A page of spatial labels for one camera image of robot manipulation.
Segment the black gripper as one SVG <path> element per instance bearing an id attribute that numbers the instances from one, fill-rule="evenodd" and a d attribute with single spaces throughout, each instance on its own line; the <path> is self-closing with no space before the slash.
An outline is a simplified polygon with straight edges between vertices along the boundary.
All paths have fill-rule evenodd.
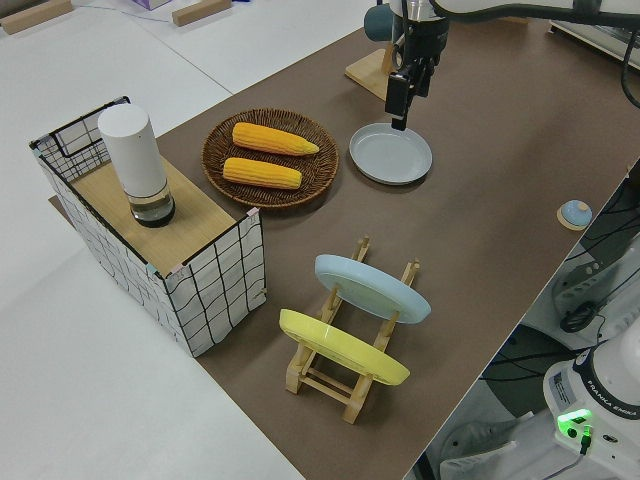
<path id="1" fill-rule="evenodd" d="M 432 63 L 437 66 L 447 42 L 449 21 L 434 18 L 427 21 L 407 21 L 405 33 L 403 19 L 393 17 L 393 67 L 398 70 L 415 60 L 414 95 L 426 97 L 432 77 Z M 412 101 L 410 78 L 399 72 L 391 73 L 387 81 L 385 112 L 391 116 L 391 127 L 404 131 Z"/>

